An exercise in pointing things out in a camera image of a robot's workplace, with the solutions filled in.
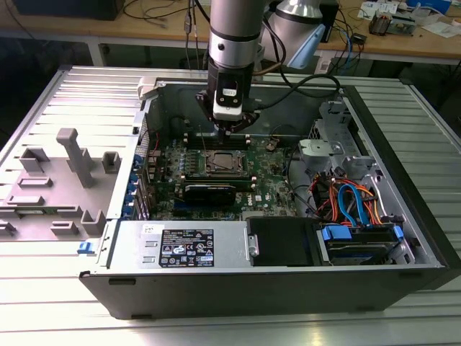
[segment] white label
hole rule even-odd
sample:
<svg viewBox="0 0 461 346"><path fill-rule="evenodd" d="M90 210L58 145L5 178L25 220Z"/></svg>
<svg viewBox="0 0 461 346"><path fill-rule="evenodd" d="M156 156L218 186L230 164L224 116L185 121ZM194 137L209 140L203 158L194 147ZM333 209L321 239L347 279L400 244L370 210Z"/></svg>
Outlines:
<svg viewBox="0 0 461 346"><path fill-rule="evenodd" d="M235 89L223 89L223 95L224 96L236 96L237 95L237 90Z"/></svg>
<svg viewBox="0 0 461 346"><path fill-rule="evenodd" d="M143 233L144 234L155 234L158 232L162 232L165 228L165 225L156 225L152 223L145 223L143 224Z"/></svg>

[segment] blue clip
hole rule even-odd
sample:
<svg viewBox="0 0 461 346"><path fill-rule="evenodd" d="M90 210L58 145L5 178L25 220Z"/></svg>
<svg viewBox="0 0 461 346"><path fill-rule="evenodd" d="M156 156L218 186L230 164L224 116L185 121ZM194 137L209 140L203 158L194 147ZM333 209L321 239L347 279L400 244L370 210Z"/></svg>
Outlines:
<svg viewBox="0 0 461 346"><path fill-rule="evenodd" d="M135 200L135 198L133 197L133 195L126 195L125 196L125 203L129 203L129 202L132 202L134 200Z"/></svg>
<svg viewBox="0 0 461 346"><path fill-rule="evenodd" d="M122 212L126 214L131 214L133 212L133 207L129 205L122 206Z"/></svg>
<svg viewBox="0 0 461 346"><path fill-rule="evenodd" d="M94 251L93 244L89 241L83 241L80 243L79 249L77 250L77 254L93 254Z"/></svg>
<svg viewBox="0 0 461 346"><path fill-rule="evenodd" d="M325 228L322 229L322 236L324 241L330 239L352 239L349 227L342 225L325 226Z"/></svg>
<svg viewBox="0 0 461 346"><path fill-rule="evenodd" d="M394 232L398 240L403 240L405 236L403 235L402 228L400 226L394 226Z"/></svg>
<svg viewBox="0 0 461 346"><path fill-rule="evenodd" d="M135 156L133 157L133 161L135 162L135 164L142 164L144 160L140 155L135 154Z"/></svg>
<svg viewBox="0 0 461 346"><path fill-rule="evenodd" d="M136 191L136 186L133 184L128 184L127 186L128 192L135 192Z"/></svg>
<svg viewBox="0 0 461 346"><path fill-rule="evenodd" d="M137 182L139 180L138 176L134 173L130 174L130 182Z"/></svg>
<svg viewBox="0 0 461 346"><path fill-rule="evenodd" d="M341 210L341 212L343 213L344 216L346 216L346 218L351 221L353 227L357 227L357 222L355 221L355 219L350 216L348 213L347 213L347 210L346 208L344 207L344 191L346 188L350 188L352 190L352 192L354 193L354 196L355 196L355 199L357 201L357 210L359 211L359 217L360 217L360 222L362 222L362 224L364 225L368 225L370 222L368 221L368 216L367 214L365 213L365 211L363 210L363 204L362 204L362 197L360 196L360 192L359 190L354 186L354 185L351 185L351 184L344 184L343 186L341 186L341 188L339 189L338 191L338 204L339 204L339 209Z"/></svg>

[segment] power supply label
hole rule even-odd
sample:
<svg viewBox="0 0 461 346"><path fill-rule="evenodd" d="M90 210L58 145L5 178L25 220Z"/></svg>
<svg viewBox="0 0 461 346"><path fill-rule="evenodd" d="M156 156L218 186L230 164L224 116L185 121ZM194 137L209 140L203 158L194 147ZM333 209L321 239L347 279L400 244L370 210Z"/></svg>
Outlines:
<svg viewBox="0 0 461 346"><path fill-rule="evenodd" d="M213 267L214 242L212 229L164 229L159 264L163 268Z"/></svg>

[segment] blue latch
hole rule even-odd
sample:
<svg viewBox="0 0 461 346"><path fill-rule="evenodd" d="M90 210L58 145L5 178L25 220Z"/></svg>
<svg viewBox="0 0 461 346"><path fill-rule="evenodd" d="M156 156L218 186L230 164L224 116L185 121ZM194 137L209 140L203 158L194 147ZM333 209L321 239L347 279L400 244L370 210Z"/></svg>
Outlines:
<svg viewBox="0 0 461 346"><path fill-rule="evenodd" d="M132 202L134 200L135 200L135 198L133 197L133 195L126 195L125 196L125 203L129 203L129 202Z"/></svg>
<svg viewBox="0 0 461 346"><path fill-rule="evenodd" d="M129 205L122 206L122 212L126 214L131 214L133 212L133 207Z"/></svg>
<svg viewBox="0 0 461 346"><path fill-rule="evenodd" d="M135 164L142 164L143 163L143 158L140 155L135 154L133 157L133 161Z"/></svg>
<svg viewBox="0 0 461 346"><path fill-rule="evenodd" d="M83 241L80 243L77 254L93 254L93 244L89 241Z"/></svg>
<svg viewBox="0 0 461 346"><path fill-rule="evenodd" d="M330 239L352 239L349 227L342 225L330 225L322 229L323 240Z"/></svg>
<svg viewBox="0 0 461 346"><path fill-rule="evenodd" d="M135 192L136 191L136 185L128 184L127 190L128 190L128 192Z"/></svg>
<svg viewBox="0 0 461 346"><path fill-rule="evenodd" d="M130 182L137 182L138 181L138 176L134 173L130 174Z"/></svg>
<svg viewBox="0 0 461 346"><path fill-rule="evenodd" d="M404 238L403 231L400 226L394 226L394 232L398 240L402 240Z"/></svg>

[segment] electronic component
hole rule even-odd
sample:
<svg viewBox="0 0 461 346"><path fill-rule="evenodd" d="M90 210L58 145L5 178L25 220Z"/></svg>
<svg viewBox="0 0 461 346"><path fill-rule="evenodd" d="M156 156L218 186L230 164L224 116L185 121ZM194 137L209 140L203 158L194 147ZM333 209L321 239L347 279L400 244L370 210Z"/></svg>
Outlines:
<svg viewBox="0 0 461 346"><path fill-rule="evenodd" d="M376 265L386 260L403 233L392 224L373 228L328 225L322 237L332 265Z"/></svg>
<svg viewBox="0 0 461 346"><path fill-rule="evenodd" d="M187 185L184 188L184 202L187 206L233 205L236 189L230 185Z"/></svg>
<svg viewBox="0 0 461 346"><path fill-rule="evenodd" d="M187 151L186 179L241 179L250 177L242 151Z"/></svg>
<svg viewBox="0 0 461 346"><path fill-rule="evenodd" d="M383 36L388 31L392 14L389 12L376 11L375 15L368 26L368 30L372 35Z"/></svg>
<svg viewBox="0 0 461 346"><path fill-rule="evenodd" d="M351 41L352 43L355 43L357 45L364 45L365 42L367 41L367 36L365 35L360 35L360 34L357 34L356 32L354 34L352 34L351 36Z"/></svg>
<svg viewBox="0 0 461 346"><path fill-rule="evenodd" d="M392 15L388 27L388 34L395 35L412 35L416 29L415 20L410 18L408 14L396 13Z"/></svg>

